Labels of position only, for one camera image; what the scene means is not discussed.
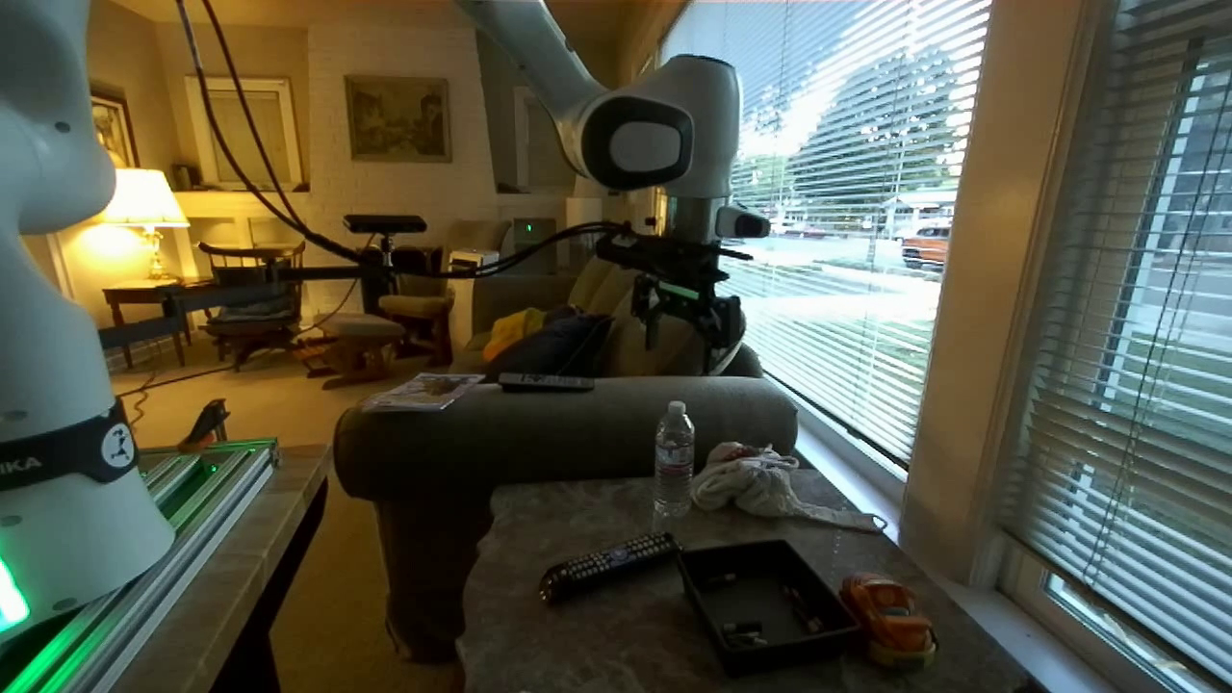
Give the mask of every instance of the black tray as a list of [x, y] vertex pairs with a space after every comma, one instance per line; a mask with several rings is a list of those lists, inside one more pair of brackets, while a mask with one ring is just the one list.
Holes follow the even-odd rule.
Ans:
[[780, 539], [678, 552], [680, 580], [727, 674], [862, 642], [853, 616]]

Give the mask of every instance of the remote control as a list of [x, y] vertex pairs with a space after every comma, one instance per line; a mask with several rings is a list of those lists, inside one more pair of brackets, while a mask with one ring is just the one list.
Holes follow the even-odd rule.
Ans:
[[567, 374], [500, 374], [495, 376], [503, 394], [589, 394], [589, 376], [567, 376]]
[[671, 557], [678, 548], [671, 537], [650, 537], [643, 545], [628, 545], [628, 548], [616, 548], [607, 555], [589, 555], [589, 557], [577, 557], [577, 561], [559, 561], [559, 566], [546, 566], [546, 575], [537, 577], [537, 602], [541, 606], [559, 606], [559, 602], [571, 602], [577, 595], [589, 595], [596, 587], [607, 587], [616, 577], [628, 577], [643, 566], [654, 566], [658, 557]]

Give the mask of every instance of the window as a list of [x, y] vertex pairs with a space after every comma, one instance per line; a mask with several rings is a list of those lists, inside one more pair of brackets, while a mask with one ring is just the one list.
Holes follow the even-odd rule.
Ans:
[[664, 56], [741, 80], [736, 210], [770, 220], [722, 265], [762, 365], [893, 461], [909, 461], [945, 229], [985, 39], [985, 0], [694, 0]]
[[1119, 0], [1033, 316], [1003, 528], [1165, 688], [1232, 684], [1232, 9]]

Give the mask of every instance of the lamp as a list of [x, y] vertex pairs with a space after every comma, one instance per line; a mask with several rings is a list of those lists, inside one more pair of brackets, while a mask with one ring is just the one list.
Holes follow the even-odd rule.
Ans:
[[156, 230], [187, 229], [161, 169], [116, 169], [109, 222], [138, 229], [148, 243], [148, 278], [164, 278]]

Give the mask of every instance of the tree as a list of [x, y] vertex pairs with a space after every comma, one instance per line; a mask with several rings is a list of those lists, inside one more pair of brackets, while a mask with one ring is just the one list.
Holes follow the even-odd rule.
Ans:
[[797, 194], [877, 210], [904, 190], [945, 184], [953, 66], [942, 49], [893, 56], [852, 75], [794, 160]]

